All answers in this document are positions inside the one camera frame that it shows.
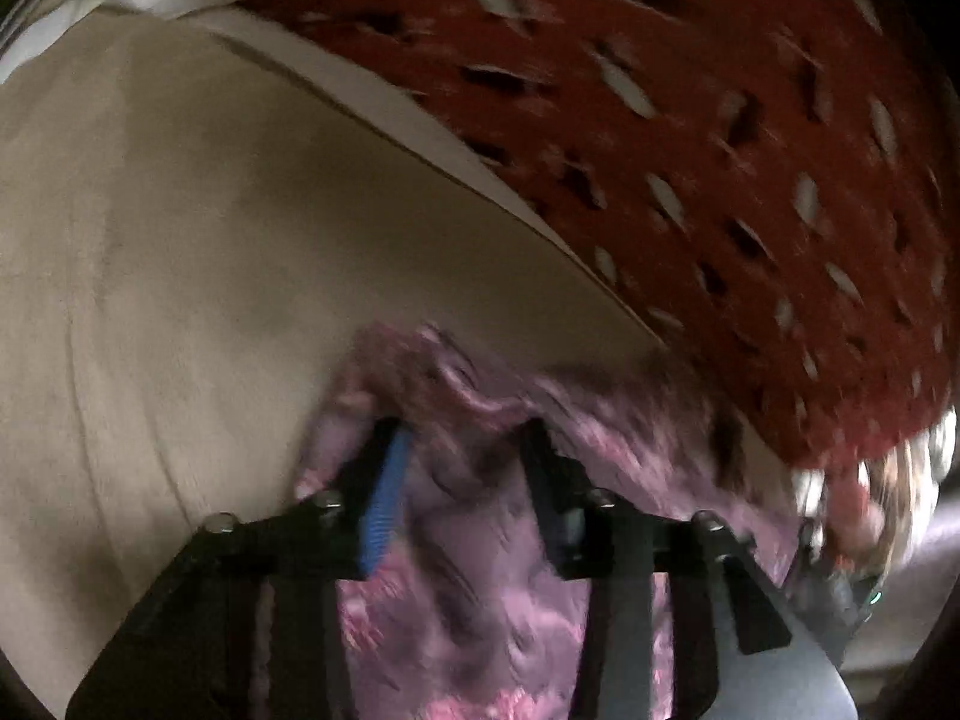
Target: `crumpled cloth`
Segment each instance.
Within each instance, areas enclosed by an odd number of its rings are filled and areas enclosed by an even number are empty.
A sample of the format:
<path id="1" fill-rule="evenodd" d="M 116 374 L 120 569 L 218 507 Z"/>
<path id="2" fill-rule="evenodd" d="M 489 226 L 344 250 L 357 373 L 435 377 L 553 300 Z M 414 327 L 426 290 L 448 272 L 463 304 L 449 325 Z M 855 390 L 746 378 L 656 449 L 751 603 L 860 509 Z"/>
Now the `crumpled cloth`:
<path id="1" fill-rule="evenodd" d="M 415 438 L 387 557 L 366 583 L 339 587 L 364 720 L 568 714 L 589 583 L 561 581 L 542 552 L 511 437 L 534 415 L 594 484 L 664 517 L 713 509 L 734 531 L 754 534 L 755 557 L 778 583 L 792 560 L 795 517 L 750 503 L 749 480 L 724 468 L 736 465 L 737 448 L 726 441 L 736 418 L 665 356 L 616 374 L 523 373 L 467 354 L 433 326 L 372 326 L 358 334 L 311 426 L 296 497 L 323 488 L 383 415 L 401 416 Z M 652 717 L 665 718 L 672 629 L 659 581 L 654 618 Z M 261 717 L 269 716 L 266 690 Z"/>

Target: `beige surface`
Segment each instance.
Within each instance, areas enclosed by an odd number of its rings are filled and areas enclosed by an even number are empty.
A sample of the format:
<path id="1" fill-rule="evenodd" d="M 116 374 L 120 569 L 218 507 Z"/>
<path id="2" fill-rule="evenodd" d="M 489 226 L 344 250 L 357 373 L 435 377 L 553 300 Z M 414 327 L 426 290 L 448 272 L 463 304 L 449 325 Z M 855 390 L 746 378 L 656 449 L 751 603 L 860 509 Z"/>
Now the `beige surface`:
<path id="1" fill-rule="evenodd" d="M 0 647 L 61 715 L 209 512 L 273 512 L 373 319 L 525 364 L 651 341 L 523 224 L 184 25 L 95 14 L 0 88 Z"/>

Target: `blue gripper pad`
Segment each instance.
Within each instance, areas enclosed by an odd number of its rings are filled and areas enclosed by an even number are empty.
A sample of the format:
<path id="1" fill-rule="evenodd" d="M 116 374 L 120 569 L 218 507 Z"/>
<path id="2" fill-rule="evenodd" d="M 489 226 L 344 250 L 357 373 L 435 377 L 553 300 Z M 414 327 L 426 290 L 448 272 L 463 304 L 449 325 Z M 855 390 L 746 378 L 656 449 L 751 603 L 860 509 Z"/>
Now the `blue gripper pad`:
<path id="1" fill-rule="evenodd" d="M 365 577 L 373 574 L 390 546 L 412 438 L 413 435 L 406 426 L 397 427 L 387 447 L 380 477 L 368 500 L 366 511 L 360 517 L 360 554 L 357 565 Z"/>

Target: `pink fabric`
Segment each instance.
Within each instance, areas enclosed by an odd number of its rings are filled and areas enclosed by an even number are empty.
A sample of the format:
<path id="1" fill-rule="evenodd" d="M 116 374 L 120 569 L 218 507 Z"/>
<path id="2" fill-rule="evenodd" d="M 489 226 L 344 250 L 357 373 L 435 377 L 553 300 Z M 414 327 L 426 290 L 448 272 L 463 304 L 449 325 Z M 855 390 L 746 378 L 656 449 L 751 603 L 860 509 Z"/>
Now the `pink fabric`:
<path id="1" fill-rule="evenodd" d="M 415 431 L 402 525 L 371 581 L 340 585 L 344 638 L 364 720 L 566 717 L 584 633 L 586 581 L 561 581 L 542 553 L 511 431 L 533 415 L 597 485 L 673 518 L 714 509 L 752 532 L 781 581 L 796 519 L 717 480 L 737 448 L 717 442 L 731 414 L 678 362 L 616 375 L 517 372 L 467 356 L 432 326 L 361 332 L 310 431 L 296 497 L 323 488 L 373 420 Z M 655 718 L 669 716 L 672 640 L 655 587 Z"/>

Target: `red patterned fabric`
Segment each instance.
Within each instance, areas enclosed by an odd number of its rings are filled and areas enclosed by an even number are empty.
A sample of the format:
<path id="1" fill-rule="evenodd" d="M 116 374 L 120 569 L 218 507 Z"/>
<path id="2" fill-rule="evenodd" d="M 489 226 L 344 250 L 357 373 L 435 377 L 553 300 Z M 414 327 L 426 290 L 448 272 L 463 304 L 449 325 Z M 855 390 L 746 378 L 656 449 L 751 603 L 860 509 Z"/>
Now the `red patterned fabric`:
<path id="1" fill-rule="evenodd" d="M 414 95 L 786 461 L 947 403 L 952 145 L 869 0 L 250 6 Z"/>

